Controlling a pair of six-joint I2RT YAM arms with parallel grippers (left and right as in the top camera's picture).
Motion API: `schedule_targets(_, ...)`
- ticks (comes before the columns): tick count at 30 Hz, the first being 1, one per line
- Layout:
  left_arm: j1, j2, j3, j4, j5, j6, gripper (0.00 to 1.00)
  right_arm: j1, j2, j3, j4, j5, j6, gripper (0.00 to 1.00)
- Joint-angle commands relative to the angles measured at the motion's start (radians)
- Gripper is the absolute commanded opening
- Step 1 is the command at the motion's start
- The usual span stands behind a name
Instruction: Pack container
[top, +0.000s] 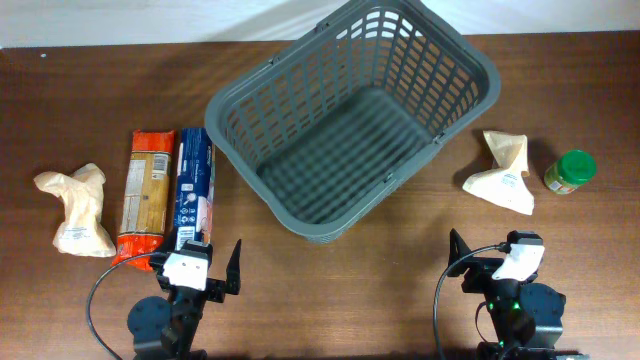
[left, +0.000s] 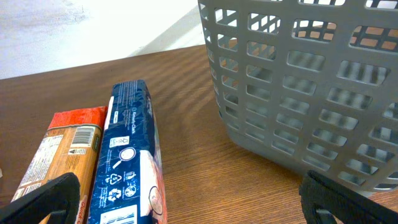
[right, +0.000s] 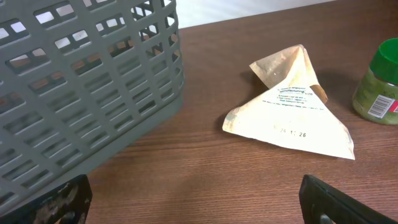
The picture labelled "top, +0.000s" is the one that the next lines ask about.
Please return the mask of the beige bag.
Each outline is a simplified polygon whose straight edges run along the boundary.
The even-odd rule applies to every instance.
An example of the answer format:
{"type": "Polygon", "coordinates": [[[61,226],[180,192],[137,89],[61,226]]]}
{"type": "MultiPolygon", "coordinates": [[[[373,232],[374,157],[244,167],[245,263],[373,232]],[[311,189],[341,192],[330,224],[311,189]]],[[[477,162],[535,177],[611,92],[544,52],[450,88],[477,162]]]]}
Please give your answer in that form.
{"type": "Polygon", "coordinates": [[[529,175],[528,139],[500,131],[483,132],[496,166],[471,175],[462,188],[494,205],[531,216],[534,196],[523,178],[529,175]]]}
{"type": "Polygon", "coordinates": [[[72,175],[43,172],[34,178],[42,192],[59,198],[64,207],[64,221],[59,225],[54,247],[63,254],[108,258],[116,247],[101,225],[106,177],[94,163],[88,163],[72,175]]]}

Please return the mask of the blue pasta box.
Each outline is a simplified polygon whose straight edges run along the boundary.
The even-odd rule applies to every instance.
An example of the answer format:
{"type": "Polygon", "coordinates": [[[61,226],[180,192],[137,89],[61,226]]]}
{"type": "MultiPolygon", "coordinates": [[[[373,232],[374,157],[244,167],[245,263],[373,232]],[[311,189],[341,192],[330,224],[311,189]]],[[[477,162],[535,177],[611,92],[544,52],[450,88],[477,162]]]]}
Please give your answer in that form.
{"type": "Polygon", "coordinates": [[[175,249],[211,238],[215,148],[204,128],[181,130],[174,207],[175,249]]]}

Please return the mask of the grey plastic basket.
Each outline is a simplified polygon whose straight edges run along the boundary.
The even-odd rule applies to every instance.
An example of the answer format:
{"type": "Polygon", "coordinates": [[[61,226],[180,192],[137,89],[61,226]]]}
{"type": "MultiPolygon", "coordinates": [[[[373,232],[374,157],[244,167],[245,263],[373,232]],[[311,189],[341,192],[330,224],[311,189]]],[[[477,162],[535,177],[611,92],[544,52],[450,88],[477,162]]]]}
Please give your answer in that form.
{"type": "Polygon", "coordinates": [[[289,231],[340,237],[498,99],[494,63],[419,1],[350,1],[219,91],[214,145],[289,231]]]}

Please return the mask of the orange spaghetti package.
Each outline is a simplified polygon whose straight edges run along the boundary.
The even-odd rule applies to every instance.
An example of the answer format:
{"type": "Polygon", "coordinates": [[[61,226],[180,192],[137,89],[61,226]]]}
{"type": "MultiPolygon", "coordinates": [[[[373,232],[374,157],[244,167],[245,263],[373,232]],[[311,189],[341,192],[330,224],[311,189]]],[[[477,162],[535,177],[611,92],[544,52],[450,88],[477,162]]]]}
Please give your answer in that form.
{"type": "Polygon", "coordinates": [[[122,220],[112,263],[149,271],[164,242],[175,132],[133,132],[122,220]]]}

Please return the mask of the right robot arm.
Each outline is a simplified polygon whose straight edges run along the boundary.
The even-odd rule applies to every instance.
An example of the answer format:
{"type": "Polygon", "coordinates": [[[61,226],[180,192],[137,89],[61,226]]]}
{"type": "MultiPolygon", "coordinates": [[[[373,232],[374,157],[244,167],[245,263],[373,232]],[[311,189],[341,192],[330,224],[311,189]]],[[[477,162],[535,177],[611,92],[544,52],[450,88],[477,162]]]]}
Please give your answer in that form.
{"type": "Polygon", "coordinates": [[[564,331],[566,296],[536,281],[544,251],[542,237],[534,232],[514,230],[502,243],[472,250],[450,231],[448,266],[439,281],[463,276],[462,291],[484,297],[478,308],[487,310],[497,336],[495,342],[478,344],[478,359],[589,357],[555,348],[564,331]]]}

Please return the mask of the green lid pesto jar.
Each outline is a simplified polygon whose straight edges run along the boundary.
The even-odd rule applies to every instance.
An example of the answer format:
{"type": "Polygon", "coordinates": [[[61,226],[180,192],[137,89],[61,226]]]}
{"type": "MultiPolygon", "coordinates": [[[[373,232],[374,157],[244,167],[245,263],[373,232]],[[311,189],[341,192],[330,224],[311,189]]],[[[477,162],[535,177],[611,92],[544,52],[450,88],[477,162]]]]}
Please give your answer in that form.
{"type": "Polygon", "coordinates": [[[567,195],[588,183],[596,173],[596,161],[589,153],[571,150],[547,169],[543,181],[552,192],[567,195]]]}

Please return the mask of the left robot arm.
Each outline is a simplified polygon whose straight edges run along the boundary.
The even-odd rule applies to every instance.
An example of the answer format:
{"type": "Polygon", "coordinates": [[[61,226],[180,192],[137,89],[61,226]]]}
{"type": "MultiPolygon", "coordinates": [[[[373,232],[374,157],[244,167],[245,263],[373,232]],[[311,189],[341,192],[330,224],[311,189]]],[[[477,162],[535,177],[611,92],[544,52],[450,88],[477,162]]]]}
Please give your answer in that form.
{"type": "Polygon", "coordinates": [[[236,242],[224,280],[208,276],[211,244],[187,241],[180,248],[176,244],[177,233],[172,232],[149,256],[159,286],[168,296],[138,301],[127,318],[138,359],[206,359],[206,351],[192,348],[205,305],[240,293],[241,241],[236,242]]]}

